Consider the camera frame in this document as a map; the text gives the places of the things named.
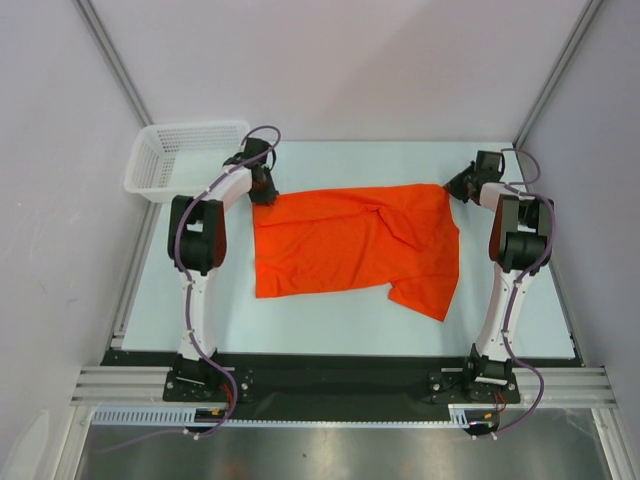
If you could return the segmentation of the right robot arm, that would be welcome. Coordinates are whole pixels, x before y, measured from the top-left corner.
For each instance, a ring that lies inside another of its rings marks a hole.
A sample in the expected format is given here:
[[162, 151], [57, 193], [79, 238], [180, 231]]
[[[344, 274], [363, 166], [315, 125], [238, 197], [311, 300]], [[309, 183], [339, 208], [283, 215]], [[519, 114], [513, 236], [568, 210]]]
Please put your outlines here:
[[486, 318], [453, 388], [472, 403], [485, 403], [516, 390], [513, 367], [525, 364], [513, 350], [525, 294], [549, 263], [556, 233], [554, 202], [526, 192], [527, 181], [502, 181], [506, 150], [477, 152], [445, 190], [494, 214], [488, 254], [494, 280]]

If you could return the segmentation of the orange t shirt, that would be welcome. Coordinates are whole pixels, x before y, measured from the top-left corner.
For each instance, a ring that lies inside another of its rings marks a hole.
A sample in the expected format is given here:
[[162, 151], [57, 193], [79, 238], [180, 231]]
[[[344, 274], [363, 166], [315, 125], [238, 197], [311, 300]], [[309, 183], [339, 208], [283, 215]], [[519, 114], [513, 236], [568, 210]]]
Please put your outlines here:
[[259, 298], [388, 285], [391, 301], [437, 321], [452, 304], [460, 233], [434, 184], [281, 195], [253, 209]]

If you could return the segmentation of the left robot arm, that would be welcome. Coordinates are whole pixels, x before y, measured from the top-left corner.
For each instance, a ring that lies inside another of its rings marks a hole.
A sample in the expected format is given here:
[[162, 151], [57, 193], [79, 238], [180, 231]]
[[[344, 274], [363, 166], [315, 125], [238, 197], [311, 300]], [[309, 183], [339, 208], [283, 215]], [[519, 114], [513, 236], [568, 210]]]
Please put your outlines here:
[[243, 196], [264, 206], [279, 195], [272, 177], [275, 147], [245, 136], [203, 192], [171, 201], [167, 253], [181, 278], [185, 327], [166, 377], [165, 401], [207, 402], [221, 391], [233, 399], [233, 376], [216, 362], [215, 277], [227, 254], [226, 213]]

